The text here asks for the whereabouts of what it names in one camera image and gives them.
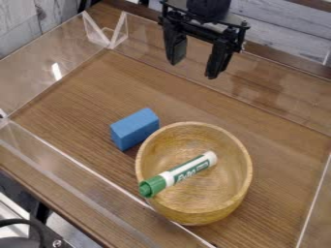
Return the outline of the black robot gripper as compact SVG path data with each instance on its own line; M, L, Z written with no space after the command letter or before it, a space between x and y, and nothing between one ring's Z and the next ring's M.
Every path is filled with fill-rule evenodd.
M170 19L181 26L163 23L169 62L177 65L187 56L186 34L206 42L217 40L205 73L215 79L229 67L233 52L242 50L250 23L229 11L231 0L161 0L161 4L161 22Z

